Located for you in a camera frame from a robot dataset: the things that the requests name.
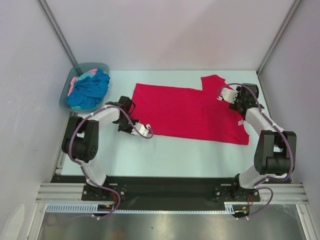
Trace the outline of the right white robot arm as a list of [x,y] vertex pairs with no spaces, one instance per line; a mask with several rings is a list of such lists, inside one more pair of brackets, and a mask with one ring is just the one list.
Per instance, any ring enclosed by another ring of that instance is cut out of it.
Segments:
[[266,114],[258,101],[257,85],[237,83],[236,86],[227,99],[229,108],[237,111],[259,136],[253,166],[238,174],[238,183],[230,188],[231,196],[242,201],[249,189],[264,182],[290,179],[295,168],[297,135],[280,127]]

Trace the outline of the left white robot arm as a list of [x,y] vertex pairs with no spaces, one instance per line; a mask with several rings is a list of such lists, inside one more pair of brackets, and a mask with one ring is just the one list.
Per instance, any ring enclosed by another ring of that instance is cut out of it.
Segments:
[[96,159],[99,148],[99,132],[103,127],[116,124],[119,132],[134,133],[139,120],[132,118],[136,104],[127,96],[119,101],[107,102],[102,108],[87,116],[73,115],[69,118],[61,149],[78,165],[92,186],[93,194],[100,200],[110,196],[111,188],[105,184],[107,175]]

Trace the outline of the red t shirt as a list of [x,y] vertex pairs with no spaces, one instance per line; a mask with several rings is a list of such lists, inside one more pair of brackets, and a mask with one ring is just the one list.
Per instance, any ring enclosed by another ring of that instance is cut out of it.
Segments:
[[156,135],[248,145],[242,117],[217,99],[225,79],[203,76],[201,83],[201,90],[138,83],[132,117],[149,124]]

